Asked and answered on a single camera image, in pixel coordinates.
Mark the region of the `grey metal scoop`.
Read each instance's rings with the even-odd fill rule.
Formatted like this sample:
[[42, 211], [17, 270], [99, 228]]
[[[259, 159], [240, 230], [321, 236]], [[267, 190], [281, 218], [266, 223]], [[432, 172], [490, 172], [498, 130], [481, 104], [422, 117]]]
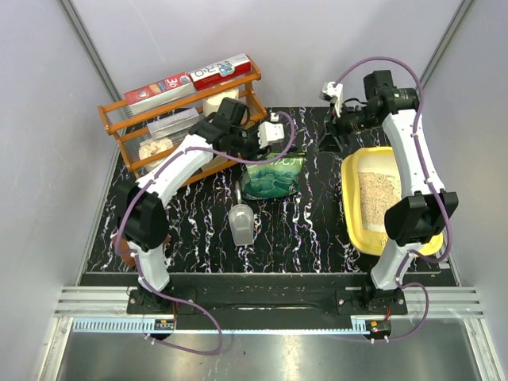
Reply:
[[229, 227], [233, 243], [237, 246], [247, 246], [254, 241], [254, 213], [252, 208], [242, 202], [241, 185], [235, 182], [235, 203], [229, 211]]

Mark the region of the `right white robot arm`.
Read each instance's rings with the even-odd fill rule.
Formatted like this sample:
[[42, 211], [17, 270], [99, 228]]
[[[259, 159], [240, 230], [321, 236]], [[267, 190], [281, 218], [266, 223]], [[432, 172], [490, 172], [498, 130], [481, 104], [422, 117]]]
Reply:
[[352, 134], [380, 127], [388, 137], [402, 185], [402, 198], [384, 217], [388, 240], [378, 263], [360, 290], [344, 297], [346, 310], [406, 314], [401, 281], [413, 257], [441, 233], [459, 200], [448, 192], [431, 160], [419, 121], [421, 100], [416, 89], [398, 88], [388, 70], [364, 77], [365, 102], [346, 106], [340, 83], [326, 83], [320, 97], [330, 116], [318, 143], [323, 152], [340, 152]]

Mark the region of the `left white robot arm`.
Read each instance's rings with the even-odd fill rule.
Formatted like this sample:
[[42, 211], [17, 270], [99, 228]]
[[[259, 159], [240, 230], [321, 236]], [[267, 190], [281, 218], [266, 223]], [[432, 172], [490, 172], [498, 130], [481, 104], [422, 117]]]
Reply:
[[122, 187], [115, 252], [138, 270], [138, 287], [146, 293], [144, 304], [155, 314], [171, 307], [167, 290], [170, 275], [164, 265], [169, 235], [166, 208], [177, 190], [194, 173], [222, 156], [228, 160], [253, 159], [264, 154], [257, 132], [246, 129], [247, 104], [223, 98], [218, 110], [193, 124], [183, 141], [161, 164], [134, 183]]

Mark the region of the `green litter bag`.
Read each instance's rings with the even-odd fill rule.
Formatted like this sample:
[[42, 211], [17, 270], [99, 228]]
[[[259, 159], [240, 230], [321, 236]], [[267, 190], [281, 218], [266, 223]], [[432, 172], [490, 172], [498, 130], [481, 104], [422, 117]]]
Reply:
[[245, 166], [245, 172], [240, 181], [241, 195], [244, 200], [284, 198], [298, 193], [298, 179], [306, 156], [297, 157], [287, 154], [269, 164]]

